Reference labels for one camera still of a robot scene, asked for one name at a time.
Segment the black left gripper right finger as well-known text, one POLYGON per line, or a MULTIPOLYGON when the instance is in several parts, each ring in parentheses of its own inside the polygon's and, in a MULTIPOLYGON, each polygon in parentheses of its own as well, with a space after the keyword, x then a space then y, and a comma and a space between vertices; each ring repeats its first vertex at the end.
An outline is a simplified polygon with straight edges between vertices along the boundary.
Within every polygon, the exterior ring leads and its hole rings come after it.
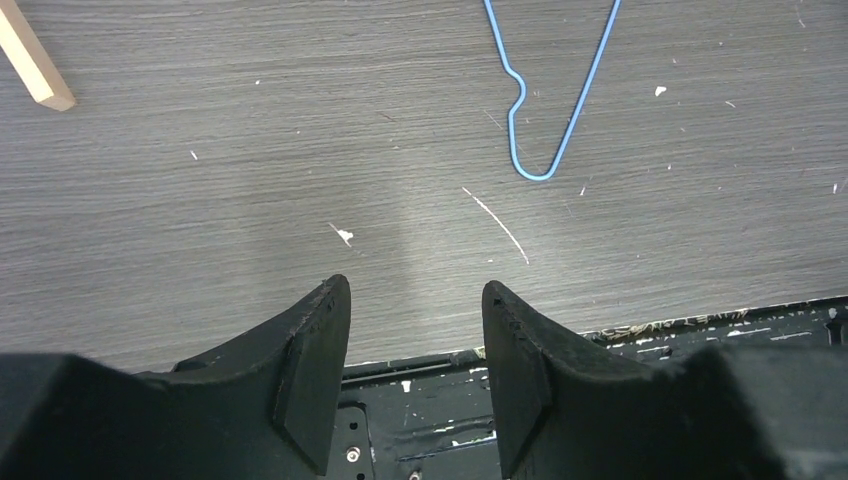
POLYGON ((847 301, 575 333, 482 294, 506 479, 843 479, 847 301))

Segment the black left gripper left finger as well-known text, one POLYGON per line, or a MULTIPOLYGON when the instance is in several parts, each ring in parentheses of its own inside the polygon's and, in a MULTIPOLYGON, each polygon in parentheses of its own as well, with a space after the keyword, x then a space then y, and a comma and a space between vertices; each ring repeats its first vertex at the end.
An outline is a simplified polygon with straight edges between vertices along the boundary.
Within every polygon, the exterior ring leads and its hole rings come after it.
POLYGON ((327 473, 351 323, 334 275, 165 373, 71 353, 1 358, 5 479, 315 479, 327 473))

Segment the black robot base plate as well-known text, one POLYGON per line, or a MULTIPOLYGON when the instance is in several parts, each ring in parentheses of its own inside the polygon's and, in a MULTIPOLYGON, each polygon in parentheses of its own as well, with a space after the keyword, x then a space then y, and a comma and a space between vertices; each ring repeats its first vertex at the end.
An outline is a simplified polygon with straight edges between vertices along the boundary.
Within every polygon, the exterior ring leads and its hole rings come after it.
MULTIPOLYGON (((650 366, 709 344, 846 345, 847 299, 740 309, 584 333, 650 366)), ((345 368, 330 479, 498 479, 485 351, 478 347, 345 368)))

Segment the blue wire hanger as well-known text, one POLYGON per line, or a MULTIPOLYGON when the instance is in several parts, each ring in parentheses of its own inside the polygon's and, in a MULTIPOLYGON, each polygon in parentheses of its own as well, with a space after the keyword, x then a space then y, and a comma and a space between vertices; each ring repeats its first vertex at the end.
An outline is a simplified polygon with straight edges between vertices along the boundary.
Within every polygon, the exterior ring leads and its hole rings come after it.
POLYGON ((622 7, 620 1, 483 2, 504 87, 482 112, 523 181, 541 185, 564 164, 622 7))

